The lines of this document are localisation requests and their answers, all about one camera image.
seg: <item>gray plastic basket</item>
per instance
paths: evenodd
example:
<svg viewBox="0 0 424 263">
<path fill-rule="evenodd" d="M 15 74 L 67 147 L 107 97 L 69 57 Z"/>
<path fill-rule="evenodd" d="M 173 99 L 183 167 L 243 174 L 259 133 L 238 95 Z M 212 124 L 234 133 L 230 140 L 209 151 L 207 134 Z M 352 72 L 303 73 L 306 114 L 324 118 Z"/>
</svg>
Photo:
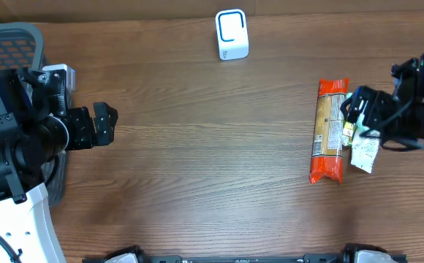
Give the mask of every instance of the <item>gray plastic basket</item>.
<svg viewBox="0 0 424 263">
<path fill-rule="evenodd" d="M 47 64 L 43 53 L 43 36 L 37 27 L 30 23 L 0 24 L 0 70 L 25 66 L 41 69 Z M 60 153 L 59 159 L 58 171 L 48 186 L 50 205 L 57 205 L 64 195 L 67 154 Z M 50 175 L 53 165 L 54 161 L 43 164 L 42 170 L 46 178 Z"/>
</svg>

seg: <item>wooden table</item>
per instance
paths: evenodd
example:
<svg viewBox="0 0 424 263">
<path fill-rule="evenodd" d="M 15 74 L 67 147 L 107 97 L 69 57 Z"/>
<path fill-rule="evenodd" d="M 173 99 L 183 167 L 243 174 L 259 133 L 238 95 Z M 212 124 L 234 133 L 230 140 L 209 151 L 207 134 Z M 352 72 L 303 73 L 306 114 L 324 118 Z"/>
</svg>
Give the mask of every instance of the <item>wooden table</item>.
<svg viewBox="0 0 424 263">
<path fill-rule="evenodd" d="M 52 209 L 68 262 L 149 254 L 289 256 L 380 245 L 424 262 L 424 152 L 310 185 L 320 78 L 392 92 L 424 52 L 424 12 L 249 18 L 249 57 L 221 62 L 213 18 L 42 24 L 77 106 L 118 109 L 109 147 L 72 153 Z"/>
</svg>

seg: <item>brown wall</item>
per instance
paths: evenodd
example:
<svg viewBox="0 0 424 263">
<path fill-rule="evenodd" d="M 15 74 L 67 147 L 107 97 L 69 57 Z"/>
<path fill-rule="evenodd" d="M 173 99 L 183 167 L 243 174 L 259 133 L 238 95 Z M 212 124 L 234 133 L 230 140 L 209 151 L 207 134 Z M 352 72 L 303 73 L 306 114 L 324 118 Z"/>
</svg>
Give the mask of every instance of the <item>brown wall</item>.
<svg viewBox="0 0 424 263">
<path fill-rule="evenodd" d="M 247 15 L 424 10 L 424 0 L 0 0 L 0 22 L 89 22 Z"/>
</svg>

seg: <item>plastic bag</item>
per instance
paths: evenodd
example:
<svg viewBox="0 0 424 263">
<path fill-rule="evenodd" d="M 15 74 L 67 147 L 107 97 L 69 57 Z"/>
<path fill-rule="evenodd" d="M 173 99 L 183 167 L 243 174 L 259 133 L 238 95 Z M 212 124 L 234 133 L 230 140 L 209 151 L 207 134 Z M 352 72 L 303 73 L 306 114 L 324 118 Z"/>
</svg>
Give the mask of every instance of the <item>plastic bag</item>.
<svg viewBox="0 0 424 263">
<path fill-rule="evenodd" d="M 310 183 L 316 183 L 323 177 L 342 183 L 344 115 L 340 108 L 348 87 L 348 78 L 319 82 Z"/>
</svg>

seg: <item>white box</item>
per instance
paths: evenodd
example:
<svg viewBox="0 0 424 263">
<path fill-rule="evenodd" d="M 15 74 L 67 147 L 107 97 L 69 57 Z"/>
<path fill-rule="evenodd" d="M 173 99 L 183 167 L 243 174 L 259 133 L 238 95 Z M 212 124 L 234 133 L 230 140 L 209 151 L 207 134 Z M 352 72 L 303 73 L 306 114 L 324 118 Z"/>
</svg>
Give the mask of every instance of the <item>white box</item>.
<svg viewBox="0 0 424 263">
<path fill-rule="evenodd" d="M 219 12 L 215 16 L 221 60 L 245 58 L 249 53 L 246 16 L 240 9 Z"/>
</svg>

